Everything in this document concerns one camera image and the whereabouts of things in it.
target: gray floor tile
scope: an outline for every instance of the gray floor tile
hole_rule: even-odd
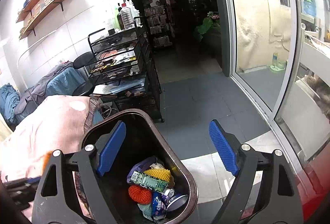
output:
[[[167,143],[181,160],[211,153],[207,132],[200,124],[169,129]]]
[[[227,78],[223,73],[214,77],[214,83],[221,95],[236,94],[242,91],[231,78]]]
[[[269,68],[240,74],[241,78],[273,110],[283,83],[285,71],[272,72]]]
[[[226,94],[223,96],[223,99],[233,114],[248,109],[255,109],[243,91],[235,92],[233,94]]]
[[[208,201],[207,203],[198,204],[198,216],[200,224],[210,224],[220,207],[222,206],[222,200]]]
[[[217,150],[212,142],[212,139],[210,138],[209,124],[210,124],[210,122],[201,122],[198,124],[198,126],[200,127],[200,132],[203,133],[205,136],[205,140],[209,147],[210,153],[215,153],[215,152],[217,152]]]
[[[229,115],[223,118],[218,119],[218,122],[222,126],[222,128],[227,132],[236,136],[240,143],[246,142],[246,138],[244,137],[240,127],[235,120],[234,115]]]
[[[219,119],[231,114],[230,109],[221,96],[196,101],[194,105],[202,122],[210,122],[213,119]]]
[[[164,90],[165,107],[182,105],[193,101],[187,79],[162,84],[162,89]]]
[[[162,93],[159,96],[159,101],[160,101],[160,107],[164,108],[165,107],[165,92],[164,89],[162,88]]]
[[[182,222],[183,224],[199,224],[198,221],[198,209],[197,206],[195,210],[191,213],[191,215]]]
[[[200,109],[193,103],[166,107],[166,125],[168,128],[193,125],[199,122]]]
[[[247,141],[270,130],[256,109],[236,113],[234,117]]]
[[[193,100],[203,100],[220,95],[214,82],[218,74],[199,76],[189,80],[189,90]]]

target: white tiled wall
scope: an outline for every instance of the white tiled wall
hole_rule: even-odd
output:
[[[14,88],[16,88],[16,84],[14,82],[13,76],[9,70],[7,60],[3,51],[3,48],[0,47],[0,87],[4,84],[10,83]]]
[[[28,15],[24,23],[15,23],[17,10],[22,8],[24,1],[0,1],[0,33],[7,34],[9,38],[9,42],[5,45],[5,54],[7,60],[10,58],[9,69],[13,71],[12,74],[15,74],[15,80],[19,81],[17,69],[13,69],[16,67],[20,54],[43,36],[56,30],[37,47],[25,53],[20,60],[19,70],[23,74],[27,86],[30,87],[56,66],[60,60],[73,61],[79,55],[90,51],[87,36],[103,28],[103,11],[106,0],[65,0],[63,2],[64,11],[58,5],[36,26],[36,35],[32,31],[27,38],[18,40],[20,29],[27,25],[30,17]],[[18,88],[23,89],[21,82],[19,82]]]

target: yellow mesh sponge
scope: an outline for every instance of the yellow mesh sponge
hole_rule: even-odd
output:
[[[171,176],[171,172],[170,170],[166,170],[166,169],[149,169],[144,171],[145,174],[150,175],[150,176],[154,176],[157,177],[161,180],[170,181],[170,176]]]

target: red object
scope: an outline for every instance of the red object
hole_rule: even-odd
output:
[[[304,221],[309,219],[330,191],[330,143],[296,175]]]
[[[128,188],[128,195],[132,198],[133,201],[139,204],[148,205],[151,203],[151,190],[145,189],[138,185],[130,186]]]

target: white floor tile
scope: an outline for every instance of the white floor tile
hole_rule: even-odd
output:
[[[182,163],[195,179],[198,187],[198,203],[205,203],[222,197],[210,154],[182,160]]]
[[[265,134],[262,134],[250,141],[246,142],[256,151],[262,151],[267,153],[272,153],[275,149],[280,149],[283,151],[280,143],[278,142],[277,138],[275,137],[272,131],[268,131]]]
[[[222,193],[222,197],[226,197],[234,182],[235,177],[231,172],[228,172],[222,163],[219,153],[215,152],[211,154],[214,168],[217,173],[217,179]]]

